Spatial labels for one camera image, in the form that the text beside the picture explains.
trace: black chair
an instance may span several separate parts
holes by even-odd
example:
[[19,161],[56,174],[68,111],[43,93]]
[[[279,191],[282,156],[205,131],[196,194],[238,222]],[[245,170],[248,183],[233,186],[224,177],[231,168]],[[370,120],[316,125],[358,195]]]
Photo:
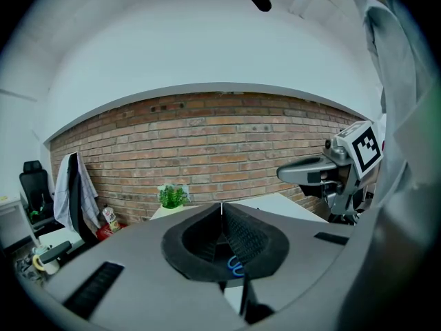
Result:
[[97,237],[87,227],[83,218],[83,210],[81,208],[81,176],[78,171],[78,157],[76,153],[71,154],[69,157],[68,178],[70,219],[72,220],[75,232],[80,235],[84,244],[67,254],[72,245],[69,241],[65,241],[42,254],[40,256],[42,263],[51,262],[59,258],[60,265],[64,265],[99,242]]
[[83,211],[81,209],[81,176],[78,171],[78,157],[76,153],[71,154],[69,157],[68,175],[70,219],[72,220],[75,232],[80,235],[85,245],[91,248],[99,240],[87,227],[83,218]]
[[41,167],[40,161],[23,164],[20,182],[28,200],[28,211],[40,212],[41,219],[31,223],[35,235],[38,237],[62,228],[54,218],[54,201],[49,193],[48,172]]

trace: red object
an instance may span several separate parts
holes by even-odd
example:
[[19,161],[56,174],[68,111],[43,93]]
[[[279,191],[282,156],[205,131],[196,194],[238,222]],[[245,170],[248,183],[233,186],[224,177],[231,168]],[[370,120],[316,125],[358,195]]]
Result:
[[[121,226],[121,229],[127,227],[127,224],[120,223],[119,225]],[[103,241],[117,232],[118,231],[116,232],[111,231],[108,223],[96,231],[96,237],[98,238],[99,241]]]

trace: white table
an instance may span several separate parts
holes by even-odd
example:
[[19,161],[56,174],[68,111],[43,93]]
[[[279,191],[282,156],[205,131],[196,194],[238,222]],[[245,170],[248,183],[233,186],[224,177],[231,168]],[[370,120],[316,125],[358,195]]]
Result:
[[183,206],[180,210],[168,210],[168,209],[164,209],[162,207],[158,208],[158,210],[156,210],[156,212],[153,214],[152,218],[150,219],[157,219],[157,218],[161,218],[161,217],[165,217],[165,216],[170,216],[171,214],[175,214],[175,213],[179,213],[185,210],[189,210],[190,208],[195,208],[195,207],[199,207],[199,206]]
[[239,203],[251,208],[258,208],[280,216],[292,217],[297,219],[306,219],[307,221],[326,222],[324,219],[308,211],[306,208],[291,201],[282,194],[268,194],[252,199],[232,201],[230,203]]
[[67,251],[67,254],[70,254],[72,251],[84,244],[80,234],[68,230],[67,228],[61,228],[55,230],[54,232],[42,234],[39,237],[39,240],[41,245],[52,246],[53,248],[64,243],[65,241],[70,241],[72,247]]
[[26,237],[31,237],[34,244],[38,244],[20,197],[10,197],[0,201],[1,246],[7,248]]

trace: chair backrest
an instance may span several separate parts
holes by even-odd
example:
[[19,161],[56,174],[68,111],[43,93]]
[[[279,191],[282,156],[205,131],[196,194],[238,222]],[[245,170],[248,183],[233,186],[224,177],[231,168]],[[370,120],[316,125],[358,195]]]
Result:
[[87,227],[83,218],[83,210],[81,208],[81,176],[78,171],[78,157],[76,153],[71,154],[69,157],[68,174],[69,212],[72,225],[86,244],[95,245],[98,243],[98,239]]
[[31,211],[39,211],[43,202],[46,204],[54,202],[49,193],[48,172],[41,167],[40,161],[24,163],[20,182]]

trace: white ceiling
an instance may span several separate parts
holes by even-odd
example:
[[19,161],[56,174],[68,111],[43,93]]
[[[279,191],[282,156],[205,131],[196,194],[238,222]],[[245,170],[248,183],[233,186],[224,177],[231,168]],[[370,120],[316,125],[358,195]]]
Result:
[[[60,60],[125,10],[152,0],[38,0],[18,32]],[[289,7],[291,0],[277,0]]]
[[[38,0],[17,36],[55,62],[121,13],[153,0]],[[287,11],[319,23],[354,54],[365,52],[362,22],[352,0],[272,0]]]

